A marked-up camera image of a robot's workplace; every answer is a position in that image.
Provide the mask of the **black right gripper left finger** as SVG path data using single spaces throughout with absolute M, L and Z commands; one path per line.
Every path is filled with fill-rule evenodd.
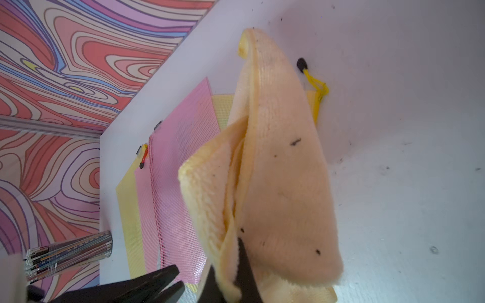
M 212 265 L 204 267 L 197 290 L 197 303 L 226 303 Z

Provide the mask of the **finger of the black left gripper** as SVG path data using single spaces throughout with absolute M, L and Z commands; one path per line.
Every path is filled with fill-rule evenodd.
M 135 279 L 65 292 L 53 302 L 145 302 L 175 284 L 178 275 L 177 266 L 171 265 Z
M 185 284 L 182 281 L 178 281 L 171 285 L 169 288 L 154 294 L 146 303 L 178 303 L 185 291 Z

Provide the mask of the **yellow microfiber cloth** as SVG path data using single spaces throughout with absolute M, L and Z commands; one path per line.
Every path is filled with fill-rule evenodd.
M 336 302 L 343 263 L 323 154 L 306 92 L 280 47 L 246 29 L 227 127 L 179 170 L 183 194 L 226 302 L 241 238 L 263 302 Z

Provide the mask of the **pink mesh document bag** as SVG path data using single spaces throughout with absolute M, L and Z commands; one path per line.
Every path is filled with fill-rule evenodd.
M 220 127 L 203 79 L 150 135 L 150 180 L 161 265 L 174 265 L 185 283 L 200 281 L 206 261 L 183 194 L 179 170 Z

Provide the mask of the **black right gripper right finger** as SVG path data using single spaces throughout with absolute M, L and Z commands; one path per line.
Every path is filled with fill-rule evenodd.
M 238 246 L 239 265 L 235 284 L 241 290 L 242 298 L 240 303 L 263 303 L 241 238 L 238 239 Z

